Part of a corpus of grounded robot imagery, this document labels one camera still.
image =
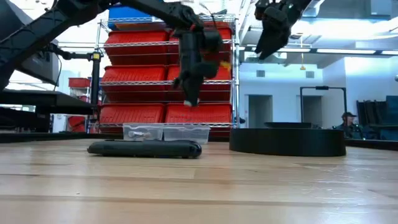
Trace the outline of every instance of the man wearing cap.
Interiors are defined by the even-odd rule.
[[[356,115],[353,115],[351,112],[343,113],[343,115],[341,115],[343,124],[337,126],[336,129],[343,130],[345,138],[363,139],[362,127],[354,124],[355,117]]]

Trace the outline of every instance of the storage shelf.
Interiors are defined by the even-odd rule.
[[[235,15],[234,14],[213,15],[213,16],[214,16],[214,20],[216,22],[234,22],[235,21]],[[203,22],[212,22],[213,21],[213,18],[210,15],[199,16],[199,18]],[[131,17],[131,18],[108,19],[108,20],[102,21],[102,24],[107,24],[109,22],[125,22],[125,23],[153,22],[153,23],[164,23],[160,19],[153,20],[152,17]]]
[[[101,86],[131,86],[131,85],[171,85],[173,81],[143,81],[143,82],[101,82]],[[205,80],[205,85],[232,84],[232,80]]]
[[[197,126],[210,126],[211,128],[232,128],[234,124],[232,123],[162,123],[164,125],[186,125],[186,124],[191,124],[191,125],[197,125]],[[114,123],[114,124],[90,124],[90,127],[98,127],[99,128],[122,128],[123,124],[122,123]]]
[[[223,44],[231,44],[231,39],[223,40]],[[101,48],[107,47],[142,47],[142,46],[165,46],[178,45],[178,41],[161,41],[161,42],[136,42],[136,43],[117,43],[117,44],[103,44]]]

